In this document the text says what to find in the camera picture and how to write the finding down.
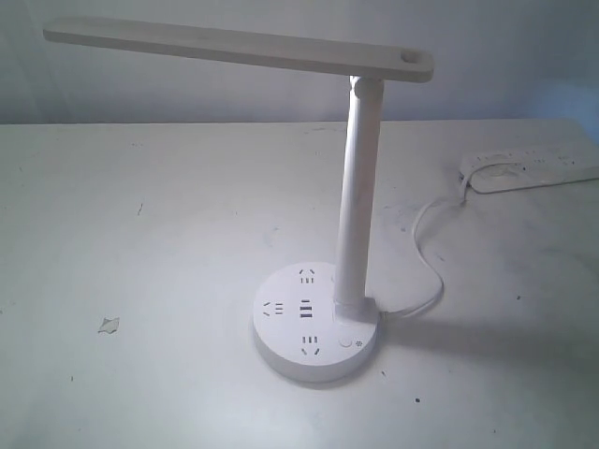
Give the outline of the small torn paper scrap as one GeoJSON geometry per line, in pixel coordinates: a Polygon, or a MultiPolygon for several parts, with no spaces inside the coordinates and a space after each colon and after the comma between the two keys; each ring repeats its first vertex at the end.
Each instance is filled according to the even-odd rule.
{"type": "Polygon", "coordinates": [[[118,331],[120,325],[120,318],[104,318],[102,324],[97,330],[98,334],[107,334],[111,335],[118,331]]]}

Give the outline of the white desk lamp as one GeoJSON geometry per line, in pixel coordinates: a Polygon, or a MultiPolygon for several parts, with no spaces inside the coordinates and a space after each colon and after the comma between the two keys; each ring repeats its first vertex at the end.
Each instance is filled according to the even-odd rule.
{"type": "Polygon", "coordinates": [[[349,110],[336,261],[274,272],[253,308],[256,348],[301,383],[353,374],[374,348],[380,311],[365,293],[384,84],[432,79],[431,54],[414,48],[278,36],[98,17],[63,17],[50,42],[346,76],[349,110]]]}

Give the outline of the white power strip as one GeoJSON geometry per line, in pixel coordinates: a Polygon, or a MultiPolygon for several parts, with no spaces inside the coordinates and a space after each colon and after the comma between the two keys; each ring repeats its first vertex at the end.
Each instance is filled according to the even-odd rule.
{"type": "Polygon", "coordinates": [[[586,140],[470,154],[460,174],[479,194],[561,185],[598,178],[598,146],[586,140]]]}

